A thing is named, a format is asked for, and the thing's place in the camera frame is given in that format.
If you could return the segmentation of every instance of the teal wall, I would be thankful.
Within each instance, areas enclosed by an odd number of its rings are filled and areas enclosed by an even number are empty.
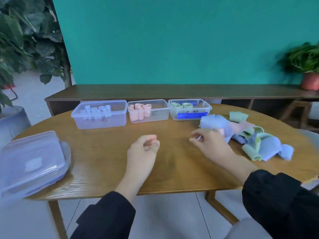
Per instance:
[[[277,55],[319,40],[319,0],[54,4],[77,84],[287,83]]]

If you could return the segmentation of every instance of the black jacket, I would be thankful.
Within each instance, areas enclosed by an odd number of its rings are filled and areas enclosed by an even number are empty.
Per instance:
[[[300,184],[286,174],[265,170],[251,173],[245,181],[245,208],[273,239],[319,238],[319,197]],[[82,213],[70,239],[128,238],[134,217],[130,202],[109,192]]]

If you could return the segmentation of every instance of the white sticker on lid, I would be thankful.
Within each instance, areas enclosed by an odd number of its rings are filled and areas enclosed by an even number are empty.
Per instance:
[[[36,170],[42,166],[42,157],[31,159],[30,161],[26,162],[26,169],[25,172],[31,172]]]

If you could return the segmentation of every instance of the plastic lid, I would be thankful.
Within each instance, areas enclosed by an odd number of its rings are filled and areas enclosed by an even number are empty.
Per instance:
[[[54,131],[9,142],[0,151],[0,205],[30,195],[61,176],[66,166]]]

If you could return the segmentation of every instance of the clear plastic box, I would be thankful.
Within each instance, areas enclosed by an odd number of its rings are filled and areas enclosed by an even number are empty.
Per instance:
[[[211,105],[202,99],[169,100],[168,107],[169,113],[175,121],[199,120],[201,117],[207,116],[212,109]]]
[[[86,111],[87,106],[90,106],[90,111]],[[71,117],[78,129],[125,126],[126,110],[126,100],[85,101],[74,109]]]
[[[9,142],[0,151],[0,207],[32,195],[62,179],[70,148],[54,131]]]
[[[130,110],[130,106],[143,104],[141,110]],[[165,100],[130,101],[127,106],[131,123],[167,120],[169,108]]]

